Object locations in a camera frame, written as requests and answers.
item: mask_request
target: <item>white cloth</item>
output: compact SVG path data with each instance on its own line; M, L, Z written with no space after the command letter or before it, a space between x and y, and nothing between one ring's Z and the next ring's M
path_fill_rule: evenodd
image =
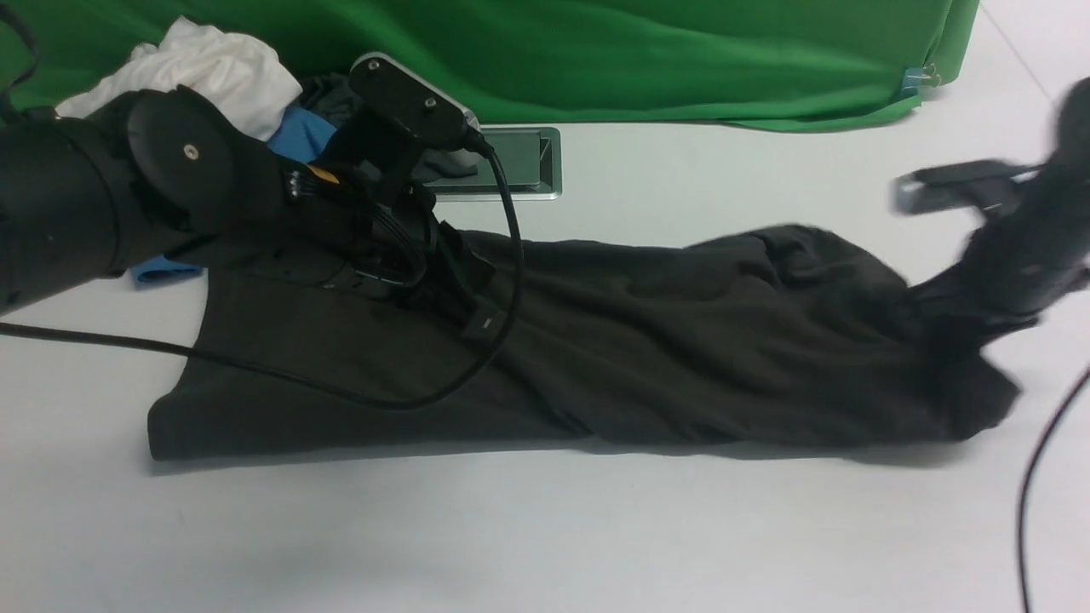
M61 103L57 113L84 118L125 92L179 85L211 100L231 124L262 141L272 136L283 109L303 91L265 43L179 17L158 47L137 45L121 70Z

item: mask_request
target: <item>black cable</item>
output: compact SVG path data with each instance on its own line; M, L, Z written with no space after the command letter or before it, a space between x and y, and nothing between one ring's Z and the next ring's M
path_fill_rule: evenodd
M16 76L3 89L0 89L0 119L3 119L8 125L12 125L23 121L23 116L11 104L11 91L34 76L34 73L38 70L38 63L41 61L41 53L38 51L38 43L34 39L34 35L31 34L29 26L26 25L23 17L19 16L19 13L12 10L7 2L0 2L0 22L8 24L23 41L26 50L31 52L29 68L23 71L22 74Z
M1029 603L1029 580L1027 578L1026 569L1026 510L1029 507L1029 489L1033 483L1033 474L1037 471L1037 465L1041 461L1041 456L1044 455L1044 449L1047 447L1049 442L1052 440L1052 435L1056 432L1059 426L1059 422L1063 421L1064 417L1067 416L1068 410L1075 404L1075 398L1082 392L1086 387L1087 382L1090 382L1090 365L1087 365L1086 370L1082 371L1082 376L1071 386L1071 389L1067 393L1067 397L1064 401L1059 404L1059 408L1056 412L1052 414L1052 419L1049 420L1049 425L1044 428L1044 432L1041 433L1041 437L1037 441L1037 446L1033 448L1033 455L1030 456L1029 465L1026 467L1026 474L1022 476L1021 490L1018 493L1018 518L1017 518L1017 541L1018 541L1018 586L1021 590L1022 598L1022 611L1025 613L1031 613L1032 608Z
M480 374L481 371L487 368L489 363L492 363L502 348L507 337L510 335L511 328L514 326L514 322L518 318L519 309L522 305L522 281L525 263L524 254L522 252L522 233L519 231L519 219L514 214L514 202L511 199L511 189L507 183L507 175L504 172L504 167L500 165L495 149L493 149L479 133L474 132L474 134L476 136L472 140L471 146L474 151L483 155L492 166L492 171L496 176L496 184L499 189L499 197L504 202L504 215L507 217L507 227L511 233L511 249L513 251L514 260L513 289L511 290L511 301L510 305L507 308L507 315L504 318L504 324L500 326L499 332L496 333L496 337L493 339L492 345L488 346L488 349L465 372L434 394L429 394L414 400L404 401L372 398L342 387L328 385L322 383L320 381L286 372L272 366L258 364L256 362L251 362L249 360L240 360L238 358L221 356L203 349L173 345L171 342L161 342L158 340L133 338L129 336L62 330L37 326L24 326L20 324L8 324L2 322L0 322L0 336L15 336L20 338L35 338L38 340L76 342L83 345L100 345L105 347L121 347L124 349L138 349L142 351L156 351L159 353L182 356L183 358L194 358L223 366L271 376L274 378L302 385L303 387L310 387L311 389L324 392L351 402L356 402L384 411L414 411L445 400L450 395L461 389L462 386L469 383L473 377Z

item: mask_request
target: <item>green backdrop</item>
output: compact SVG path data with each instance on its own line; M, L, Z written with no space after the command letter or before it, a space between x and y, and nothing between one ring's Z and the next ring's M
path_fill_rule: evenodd
M718 120L784 131L904 117L903 74L957 76L977 0L13 0L43 50L17 105L90 88L184 14L296 75L382 50L486 122ZM27 56L0 33L0 77Z

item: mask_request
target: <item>black cloth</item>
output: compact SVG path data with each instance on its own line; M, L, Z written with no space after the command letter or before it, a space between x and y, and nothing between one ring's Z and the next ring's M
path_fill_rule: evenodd
M314 115L341 128L352 116L363 108L363 98L348 85L348 75L329 73L300 80L303 93L295 104ZM438 179L461 179L474 177L476 164L463 164L460 158L447 152L427 149L420 164L412 171L412 178L421 183Z
M510 292L510 245L465 233ZM843 239L775 227L687 249L525 245L523 311L493 366L391 414L191 360L148 416L156 459L425 442L806 446L952 441L998 423L1017 387L977 353L904 339L892 269ZM360 393L412 398L476 357L441 323L346 293L213 272L197 347Z

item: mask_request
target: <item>white table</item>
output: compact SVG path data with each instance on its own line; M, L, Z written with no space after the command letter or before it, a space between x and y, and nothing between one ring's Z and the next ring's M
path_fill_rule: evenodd
M920 167L1047 149L1050 103L994 26L961 79L894 127L782 135L566 125L565 187L528 238L683 245L785 221L834 230L920 281L973 216L905 219ZM502 230L499 207L448 205ZM10 321L192 342L205 288L99 281ZM0 611L11 613L1017 610L1014 504L1027 455L1090 361L1090 296L989 351L1026 386L953 447L791 457L577 452L269 464L162 474L145 416L180 359L0 339ZM1040 611L1087 610L1090 399L1040 474Z

